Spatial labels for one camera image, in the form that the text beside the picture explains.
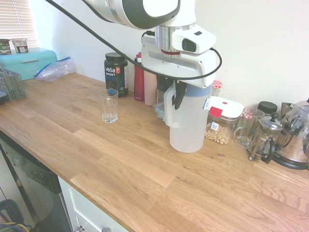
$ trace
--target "pitcher handle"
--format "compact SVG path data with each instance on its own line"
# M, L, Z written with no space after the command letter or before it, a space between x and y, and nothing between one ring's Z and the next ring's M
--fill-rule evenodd
M172 128L179 128L178 122L174 121L173 110L173 97L176 94L175 84L171 85L164 93L164 111L165 111L165 124Z

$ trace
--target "window blind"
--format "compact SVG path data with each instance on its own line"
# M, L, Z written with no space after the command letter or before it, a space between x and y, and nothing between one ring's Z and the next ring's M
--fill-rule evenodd
M28 47L39 47L28 0L0 0L0 39L26 38Z

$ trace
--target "pink bottle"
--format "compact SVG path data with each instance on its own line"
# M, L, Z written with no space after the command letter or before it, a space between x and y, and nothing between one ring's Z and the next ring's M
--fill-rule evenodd
M145 104L153 106L156 104L156 75L150 72L144 71L145 82Z
M136 55L135 61L141 64L141 52ZM144 92L144 70L135 67L134 73L134 99L137 101L145 100L145 92Z

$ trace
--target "plastic bag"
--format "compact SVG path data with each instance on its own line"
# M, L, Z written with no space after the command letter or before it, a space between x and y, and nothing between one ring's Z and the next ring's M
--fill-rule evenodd
M67 57L46 65L34 75L34 78L44 82L50 82L74 72L76 72L76 65L71 57Z

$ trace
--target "red water bottle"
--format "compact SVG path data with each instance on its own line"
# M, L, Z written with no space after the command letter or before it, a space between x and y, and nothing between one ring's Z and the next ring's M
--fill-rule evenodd
M136 55L135 61L141 64L141 52ZM144 91L144 70L134 66L134 99L137 101L145 100L145 91Z

